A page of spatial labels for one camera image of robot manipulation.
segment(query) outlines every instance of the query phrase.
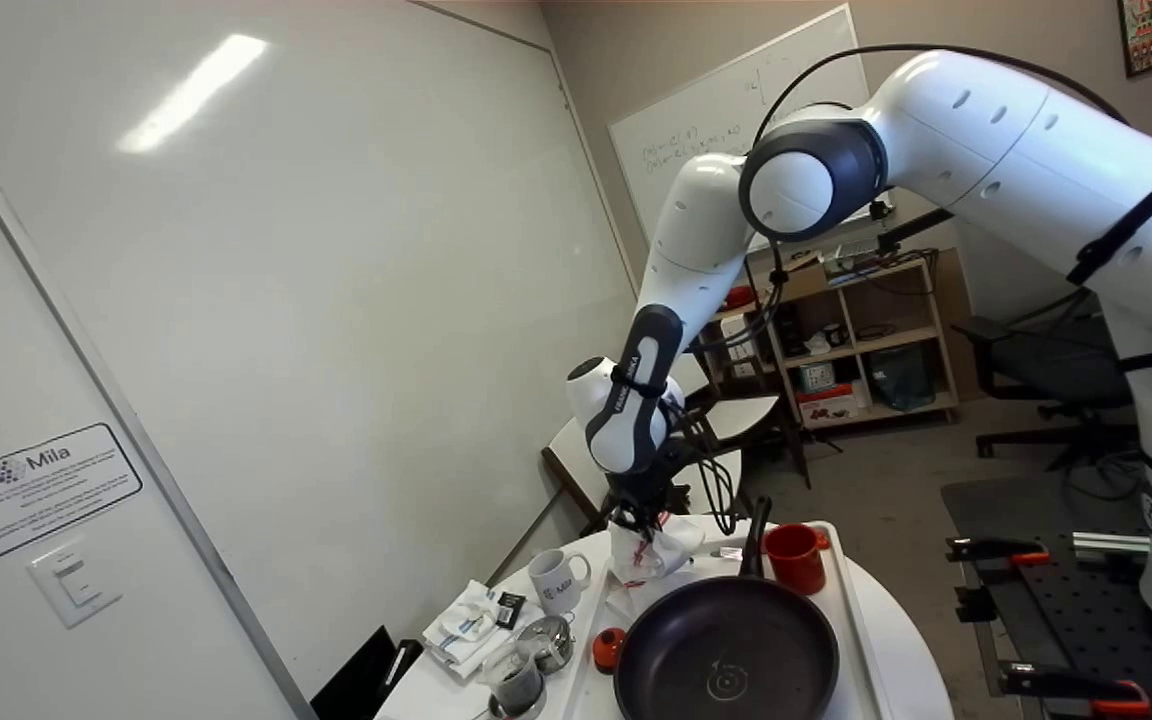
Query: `fluorescent light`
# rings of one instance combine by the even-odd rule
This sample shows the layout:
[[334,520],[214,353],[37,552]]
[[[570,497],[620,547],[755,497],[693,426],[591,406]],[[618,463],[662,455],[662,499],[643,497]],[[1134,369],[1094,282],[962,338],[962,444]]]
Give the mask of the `fluorescent light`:
[[261,35],[225,35],[126,141],[122,152],[154,152],[179,133],[210,99],[241,81],[261,57]]

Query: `black frying pan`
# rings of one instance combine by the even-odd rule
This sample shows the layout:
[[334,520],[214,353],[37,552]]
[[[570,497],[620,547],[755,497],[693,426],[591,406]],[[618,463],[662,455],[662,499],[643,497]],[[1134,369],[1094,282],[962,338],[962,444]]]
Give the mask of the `black frying pan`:
[[618,704],[629,720],[816,720],[842,676],[842,643],[803,596],[763,581],[761,499],[740,574],[662,596],[626,634]]

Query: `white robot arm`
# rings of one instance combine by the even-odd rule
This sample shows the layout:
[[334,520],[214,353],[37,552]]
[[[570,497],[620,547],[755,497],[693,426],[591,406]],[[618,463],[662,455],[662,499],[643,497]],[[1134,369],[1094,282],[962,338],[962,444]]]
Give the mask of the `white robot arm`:
[[861,112],[790,116],[748,156],[695,156],[664,198],[620,363],[574,371],[588,447],[656,524],[670,369],[740,277],[751,227],[803,239],[910,186],[1102,295],[1147,451],[1152,524],[1152,135],[1005,63],[923,50]]

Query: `shelving unit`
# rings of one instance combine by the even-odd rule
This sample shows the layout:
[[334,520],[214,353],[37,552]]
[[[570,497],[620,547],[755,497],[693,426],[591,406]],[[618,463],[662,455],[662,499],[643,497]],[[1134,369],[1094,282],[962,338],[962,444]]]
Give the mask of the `shelving unit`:
[[955,421],[962,395],[929,265],[932,257],[922,253],[854,277],[829,277],[822,265],[791,272],[776,304],[740,312],[755,346],[736,355],[751,355],[751,369],[782,379],[800,426],[923,413]]

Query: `light switch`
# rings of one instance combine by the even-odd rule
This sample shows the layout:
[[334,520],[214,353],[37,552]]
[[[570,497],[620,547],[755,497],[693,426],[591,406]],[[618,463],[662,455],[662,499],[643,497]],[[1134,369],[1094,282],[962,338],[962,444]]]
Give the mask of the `light switch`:
[[66,627],[78,627],[122,599],[122,592],[113,592],[91,564],[88,536],[78,536],[48,557],[37,557],[34,581],[41,584]]

